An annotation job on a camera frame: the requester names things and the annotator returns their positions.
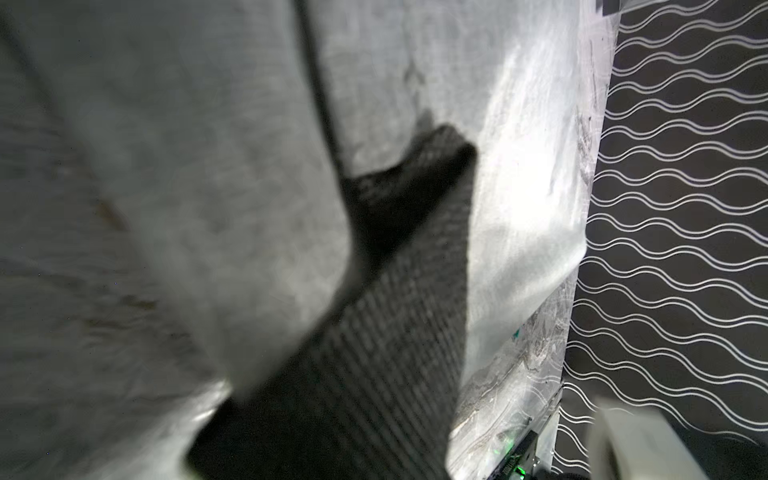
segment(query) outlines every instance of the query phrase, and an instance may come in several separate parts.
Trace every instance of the gray fabric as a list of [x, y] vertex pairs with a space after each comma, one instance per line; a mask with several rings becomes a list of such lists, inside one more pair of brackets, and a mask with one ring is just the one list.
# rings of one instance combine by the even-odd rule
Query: gray fabric
[[189, 455], [202, 478], [450, 478], [474, 163], [440, 127], [403, 164], [349, 182], [381, 267], [246, 405], [217, 412]]
[[0, 478], [176, 478], [223, 386], [67, 133], [0, 42]]
[[[349, 174], [392, 165], [430, 118], [456, 125], [478, 145], [468, 379], [584, 253], [589, 179], [579, 168], [578, 32], [581, 9], [588, 5], [594, 13], [594, 3], [309, 5], [323, 89]], [[600, 104], [592, 92], [587, 98]], [[598, 108], [590, 111], [599, 116]]]
[[238, 392], [267, 379], [351, 250], [293, 6], [22, 0], [5, 17], [184, 321]]

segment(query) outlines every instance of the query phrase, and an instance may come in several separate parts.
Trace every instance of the gray cloth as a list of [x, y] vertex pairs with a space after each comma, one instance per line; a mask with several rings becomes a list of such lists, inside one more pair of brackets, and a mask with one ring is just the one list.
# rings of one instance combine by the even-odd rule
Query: gray cloth
[[375, 275], [246, 405], [217, 412], [189, 455], [202, 478], [450, 478], [474, 166], [440, 127], [349, 182]]
[[5, 6], [163, 297], [238, 392], [295, 351], [352, 251], [294, 13], [241, 0]]
[[580, 20], [594, 2], [308, 4], [349, 174], [394, 164], [429, 118], [478, 145], [466, 380], [584, 254], [590, 177], [580, 166], [594, 156], [581, 136], [599, 131], [591, 120], [601, 107], [589, 88], [594, 68], [580, 71], [580, 59], [592, 58], [579, 48]]
[[[381, 62], [401, 58], [397, 48], [364, 48], [377, 35], [388, 45], [381, 18], [404, 15], [400, 5], [382, 5], [329, 4], [328, 15], [378, 12], [350, 15], [362, 22], [350, 27], [361, 50], [331, 55], [321, 26], [333, 22], [310, 4], [318, 63], [352, 56], [362, 69], [374, 54]], [[569, 190], [574, 171], [555, 162], [577, 161], [581, 141], [573, 135], [581, 128], [573, 121], [577, 99], [568, 96], [579, 82], [570, 70], [579, 55], [576, 11], [525, 0], [440, 5], [434, 15], [418, 7], [412, 18], [414, 68], [371, 66], [397, 85], [407, 77], [409, 91], [426, 88], [420, 78], [445, 81], [419, 94], [419, 108], [402, 107], [415, 112], [413, 121], [383, 114], [387, 98], [403, 99], [386, 84], [379, 91], [375, 77], [351, 78], [348, 92], [363, 89], [345, 102], [347, 111], [359, 105], [378, 118], [382, 132], [392, 122], [404, 129], [384, 145], [392, 155], [381, 158], [390, 162], [430, 124], [428, 112], [480, 146], [468, 285], [477, 366], [576, 255], [568, 239], [578, 223], [559, 214], [584, 191]], [[0, 99], [8, 172], [0, 338], [11, 385], [2, 426], [12, 433], [2, 443], [2, 473], [173, 478], [200, 418], [226, 390], [220, 373], [240, 392], [269, 378], [335, 296], [366, 274], [319, 131], [293, 5], [11, 0], [2, 19], [12, 47], [0, 58], [8, 75]], [[338, 19], [334, 28], [344, 33], [349, 25]], [[426, 43], [438, 32], [449, 47]], [[423, 67], [429, 62], [432, 70]], [[335, 96], [343, 88], [328, 78], [324, 92], [344, 152], [351, 137]], [[369, 81], [372, 91], [364, 89]], [[372, 163], [359, 172], [385, 167], [361, 159]], [[531, 206], [547, 206], [537, 210], [540, 223], [510, 214], [532, 214]], [[541, 227], [539, 235], [529, 237], [528, 226]], [[546, 271], [519, 266], [529, 253]], [[478, 306], [492, 311], [476, 313]]]

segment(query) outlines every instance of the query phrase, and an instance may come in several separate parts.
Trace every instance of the black wall with white wavy lines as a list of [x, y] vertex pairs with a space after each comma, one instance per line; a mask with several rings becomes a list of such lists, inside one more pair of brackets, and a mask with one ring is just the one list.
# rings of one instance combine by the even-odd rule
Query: black wall with white wavy lines
[[571, 317], [554, 470], [595, 399], [768, 442], [768, 2], [621, 19]]

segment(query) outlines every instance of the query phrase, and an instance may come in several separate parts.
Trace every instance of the black fabric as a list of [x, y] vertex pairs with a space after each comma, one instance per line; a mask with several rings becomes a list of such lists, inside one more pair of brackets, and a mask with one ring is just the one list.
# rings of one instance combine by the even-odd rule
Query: black fabric
[[675, 432], [699, 462], [701, 469], [712, 478], [753, 480], [768, 478], [768, 450], [750, 442], [734, 442], [715, 435], [675, 425]]
[[603, 16], [613, 15], [619, 11], [619, 0], [603, 0]]
[[193, 469], [226, 480], [449, 478], [474, 163], [474, 148], [440, 127], [398, 167], [349, 180], [373, 280], [247, 405], [219, 410], [190, 450]]
[[768, 442], [768, 8], [675, 4], [621, 18], [555, 471], [588, 470], [600, 397]]

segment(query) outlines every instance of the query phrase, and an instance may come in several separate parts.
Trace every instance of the dark knit fabric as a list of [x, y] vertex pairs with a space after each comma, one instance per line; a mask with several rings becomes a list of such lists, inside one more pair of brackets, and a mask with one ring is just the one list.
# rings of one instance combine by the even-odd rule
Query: dark knit fabric
[[224, 404], [190, 450], [198, 473], [449, 478], [474, 163], [441, 127], [399, 166], [349, 181], [374, 277], [246, 406]]

